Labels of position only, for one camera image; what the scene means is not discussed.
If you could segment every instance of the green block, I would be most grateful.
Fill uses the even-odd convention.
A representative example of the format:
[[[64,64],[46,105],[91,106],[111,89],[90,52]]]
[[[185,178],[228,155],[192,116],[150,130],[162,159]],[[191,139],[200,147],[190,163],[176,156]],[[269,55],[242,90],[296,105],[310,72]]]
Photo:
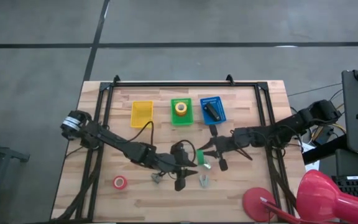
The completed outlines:
[[[184,116],[178,116],[175,112],[175,105],[180,102],[186,104],[187,106],[187,113]],[[184,125],[193,124],[193,107],[191,105],[191,98],[172,99],[171,115],[172,115],[172,124],[175,126],[184,126]]]

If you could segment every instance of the wooden table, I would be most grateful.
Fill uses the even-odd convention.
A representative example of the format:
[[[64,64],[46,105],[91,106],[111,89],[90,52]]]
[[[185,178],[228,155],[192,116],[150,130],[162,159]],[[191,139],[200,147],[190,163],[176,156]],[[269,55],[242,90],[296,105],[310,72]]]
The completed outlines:
[[[81,91],[78,109],[94,114],[100,82],[85,82]],[[290,105],[283,81],[268,81],[274,115],[277,121],[291,115]],[[124,138],[131,138],[139,129],[130,128],[131,106],[135,100],[154,101],[154,143],[157,152],[169,152],[173,143],[188,139],[201,147],[211,137],[203,123],[200,98],[220,96],[227,121],[217,125],[219,135],[230,136],[230,130],[243,126],[260,126],[255,92],[249,87],[125,87],[114,88],[109,114],[110,130]],[[191,98],[194,124],[172,126],[170,100]],[[269,124],[264,101],[265,117]],[[146,129],[137,141],[149,142],[150,130]],[[67,153],[78,148],[79,141],[69,144]],[[209,175],[209,187],[203,189],[199,175],[186,178],[186,187],[176,192],[174,180],[164,176],[158,185],[152,182],[153,170],[144,169],[129,162],[122,153],[105,146],[99,180],[98,196],[94,211],[94,222],[247,222],[251,220],[242,209],[242,196],[252,187],[263,187],[271,191],[270,177],[264,148],[247,147],[245,151],[254,159],[250,161],[237,152],[225,154],[229,169],[221,172],[218,160],[209,158],[211,170],[197,167],[200,174]],[[305,166],[299,147],[286,148],[284,161],[291,190],[296,195]],[[58,217],[78,193],[83,175],[86,150],[80,150],[64,163],[52,218]],[[117,175],[128,179],[124,190],[112,187]],[[285,208],[280,191],[282,207]]]

